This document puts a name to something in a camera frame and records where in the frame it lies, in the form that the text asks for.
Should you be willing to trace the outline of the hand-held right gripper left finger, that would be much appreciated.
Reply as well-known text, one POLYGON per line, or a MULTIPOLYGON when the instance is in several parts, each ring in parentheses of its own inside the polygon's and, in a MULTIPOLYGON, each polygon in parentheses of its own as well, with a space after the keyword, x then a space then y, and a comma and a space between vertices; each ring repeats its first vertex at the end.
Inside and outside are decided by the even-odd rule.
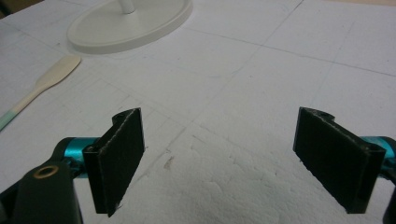
POLYGON ((145 152, 141 109, 120 112, 100 138, 82 150, 97 214, 114 215, 145 152))

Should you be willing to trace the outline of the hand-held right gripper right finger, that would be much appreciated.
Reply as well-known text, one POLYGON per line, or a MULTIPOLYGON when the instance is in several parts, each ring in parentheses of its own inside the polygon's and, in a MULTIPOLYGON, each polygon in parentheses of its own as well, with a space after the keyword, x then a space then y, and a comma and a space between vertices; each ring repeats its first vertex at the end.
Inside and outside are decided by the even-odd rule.
POLYGON ((363 214, 386 150, 366 142, 312 108, 299 109, 293 151, 349 214, 363 214))

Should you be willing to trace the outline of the white round stand base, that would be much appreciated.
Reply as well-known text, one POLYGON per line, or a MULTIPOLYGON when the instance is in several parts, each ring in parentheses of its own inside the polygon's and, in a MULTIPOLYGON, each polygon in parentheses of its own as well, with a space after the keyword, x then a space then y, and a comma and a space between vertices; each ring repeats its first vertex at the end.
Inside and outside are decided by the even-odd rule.
POLYGON ((192 0, 106 0, 77 18, 67 38, 87 54, 135 49, 175 31, 192 9, 192 0))

